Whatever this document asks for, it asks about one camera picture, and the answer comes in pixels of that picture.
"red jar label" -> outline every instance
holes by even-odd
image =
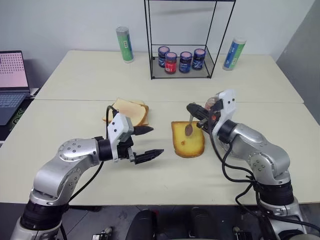
[[[171,63],[171,62],[165,62],[165,71],[168,73],[174,73],[176,71],[177,62]]]

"spoon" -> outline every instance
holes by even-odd
[[[194,116],[190,114],[189,124],[185,126],[184,134],[188,137],[192,134],[193,128],[192,128],[192,120],[194,119]]]

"laptop keyboard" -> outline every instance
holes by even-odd
[[[15,108],[24,96],[21,93],[0,94],[0,108]]]

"toast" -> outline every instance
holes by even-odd
[[[200,156],[205,150],[205,137],[197,121],[192,122],[192,134],[185,135],[185,128],[188,121],[171,122],[172,140],[175,153],[182,158],[195,158]]]
[[[149,111],[149,107],[147,105],[138,104],[118,98],[112,106],[120,113],[130,118],[133,126],[148,125],[147,113]],[[109,123],[112,121],[112,119],[112,111],[109,111]]]

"blue jar lid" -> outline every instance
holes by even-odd
[[[194,56],[198,58],[204,58],[206,55],[206,51],[203,50],[202,48],[197,48],[194,50]]]
[[[170,48],[167,46],[160,46],[158,48],[158,53],[165,55],[166,53],[170,52]]]
[[[190,60],[192,59],[192,53],[189,51],[183,51],[182,53],[180,53],[180,58],[183,60]]]
[[[165,59],[167,60],[176,60],[177,59],[177,54],[175,54],[174,52],[170,51],[170,52],[167,52],[165,54]]]

